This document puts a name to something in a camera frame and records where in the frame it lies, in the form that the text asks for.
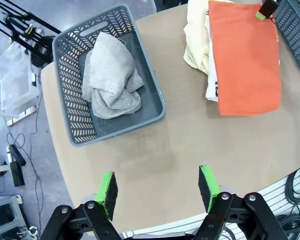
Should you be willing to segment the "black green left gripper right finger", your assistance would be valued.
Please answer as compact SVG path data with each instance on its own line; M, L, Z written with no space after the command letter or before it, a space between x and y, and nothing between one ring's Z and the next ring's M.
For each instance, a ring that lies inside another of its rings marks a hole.
M195 240L219 239L226 223L237 224L247 240L286 240L283 228L258 192L243 198L221 191L209 165L198 168L198 187L207 210Z

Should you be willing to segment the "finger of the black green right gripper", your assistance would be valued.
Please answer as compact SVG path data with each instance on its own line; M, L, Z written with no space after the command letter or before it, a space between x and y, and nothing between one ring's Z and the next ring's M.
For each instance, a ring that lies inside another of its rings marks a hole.
M259 10L255 14L256 18L261 21L271 19L279 4L279 0L263 0L260 4Z

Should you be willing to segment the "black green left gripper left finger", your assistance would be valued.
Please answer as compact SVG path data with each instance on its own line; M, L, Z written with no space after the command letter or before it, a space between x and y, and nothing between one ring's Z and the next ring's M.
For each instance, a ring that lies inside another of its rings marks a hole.
M84 233L93 232L97 240L120 240L121 236L112 224L118 186L113 171L102 178L98 193L93 200L77 208L57 206L43 233L42 240L80 240Z

